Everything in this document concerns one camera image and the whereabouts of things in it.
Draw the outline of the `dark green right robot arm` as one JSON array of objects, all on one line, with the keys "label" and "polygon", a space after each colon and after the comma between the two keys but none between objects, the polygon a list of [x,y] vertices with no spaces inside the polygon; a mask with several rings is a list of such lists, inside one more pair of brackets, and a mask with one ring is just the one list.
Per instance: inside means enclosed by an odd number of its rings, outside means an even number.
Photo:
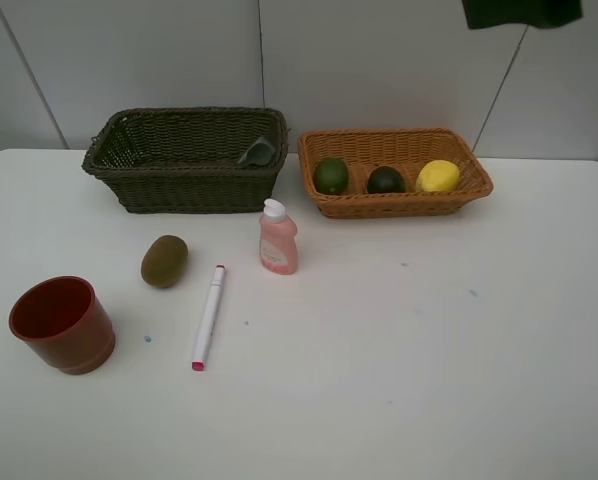
[{"label": "dark green right robot arm", "polygon": [[463,0],[471,30],[520,24],[555,29],[583,17],[580,0]]}]

